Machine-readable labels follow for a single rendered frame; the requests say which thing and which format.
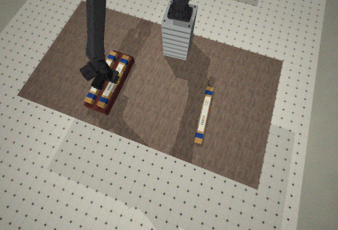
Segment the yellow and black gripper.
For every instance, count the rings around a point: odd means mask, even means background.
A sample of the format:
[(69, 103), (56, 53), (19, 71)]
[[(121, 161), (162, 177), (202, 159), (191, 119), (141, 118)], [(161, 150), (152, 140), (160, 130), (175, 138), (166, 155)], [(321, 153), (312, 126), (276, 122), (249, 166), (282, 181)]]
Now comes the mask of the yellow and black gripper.
[[(117, 70), (113, 70), (111, 68), (109, 69), (109, 71), (112, 73), (113, 77), (112, 77), (112, 79), (110, 81), (106, 80), (106, 79), (105, 79), (105, 81), (109, 81), (109, 82), (114, 83), (116, 85), (119, 84), (120, 83), (121, 74)], [(106, 73), (108, 73), (108, 72), (106, 72)], [(101, 73), (101, 74), (106, 74), (106, 73)]]

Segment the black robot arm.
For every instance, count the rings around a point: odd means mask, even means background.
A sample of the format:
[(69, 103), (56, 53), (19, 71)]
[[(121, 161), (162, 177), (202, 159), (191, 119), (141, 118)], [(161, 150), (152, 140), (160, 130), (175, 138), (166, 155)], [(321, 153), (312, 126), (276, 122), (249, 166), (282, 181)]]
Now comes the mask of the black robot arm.
[[(192, 7), (190, 0), (173, 0), (170, 4), (167, 17), (173, 20), (190, 22)], [(90, 60), (80, 69), (84, 78), (89, 81), (94, 78), (91, 86), (97, 90), (104, 88), (105, 79), (113, 77), (110, 67), (105, 62), (104, 30), (106, 0), (86, 0), (87, 3), (87, 48), (86, 55)], [(172, 6), (173, 5), (173, 6)], [(187, 12), (188, 10), (188, 12)], [(108, 72), (109, 71), (109, 72)], [(108, 72), (108, 73), (106, 73)], [(106, 74), (101, 74), (106, 73)], [(104, 79), (103, 79), (104, 78)]]

